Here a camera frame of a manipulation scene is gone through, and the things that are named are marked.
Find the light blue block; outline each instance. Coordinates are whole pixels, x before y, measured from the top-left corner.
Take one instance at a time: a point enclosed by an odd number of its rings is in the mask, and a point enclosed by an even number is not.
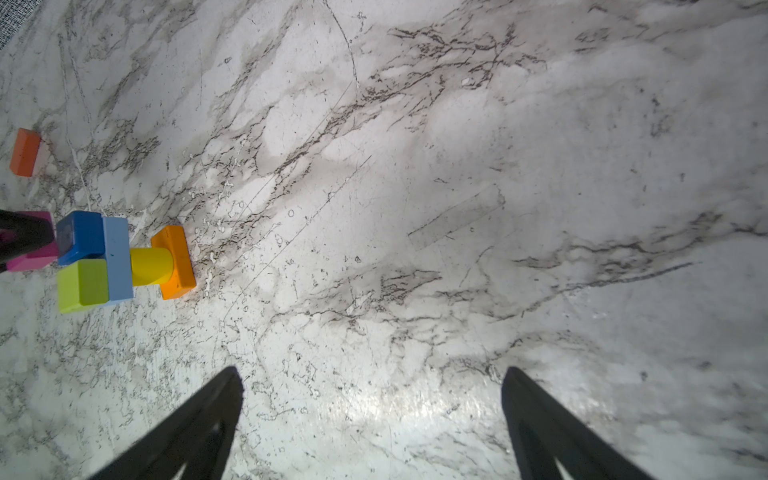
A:
[[[128,220],[104,217],[104,258],[107,261],[109,301],[117,305],[134,297],[131,279],[131,247],[128,245]]]

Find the yellow block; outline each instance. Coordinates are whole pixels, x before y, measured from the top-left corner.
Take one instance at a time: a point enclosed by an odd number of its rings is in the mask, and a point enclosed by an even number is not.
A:
[[[74,313],[89,310],[109,301],[107,261],[84,258],[56,273],[58,311]]]
[[[166,283],[174,272],[174,257],[167,248],[131,248],[134,286]]]

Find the white marble surface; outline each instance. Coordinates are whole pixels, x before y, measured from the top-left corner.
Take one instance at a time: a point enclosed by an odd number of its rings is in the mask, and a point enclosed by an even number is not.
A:
[[[659,479],[765,478],[766,10],[47,0],[0,203],[184,225],[198,288],[3,274],[0,477],[86,478],[233,364],[226,478],[516,478],[512,365]]]

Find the gray fabric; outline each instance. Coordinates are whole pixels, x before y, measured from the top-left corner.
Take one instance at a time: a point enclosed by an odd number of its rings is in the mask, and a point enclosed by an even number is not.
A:
[[[0,0],[0,50],[35,12],[41,0]]]

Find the lime green block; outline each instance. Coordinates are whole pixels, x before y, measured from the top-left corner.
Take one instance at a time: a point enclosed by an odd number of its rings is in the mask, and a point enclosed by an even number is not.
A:
[[[82,312],[109,301],[107,261],[84,258],[65,266],[56,274],[58,311]]]

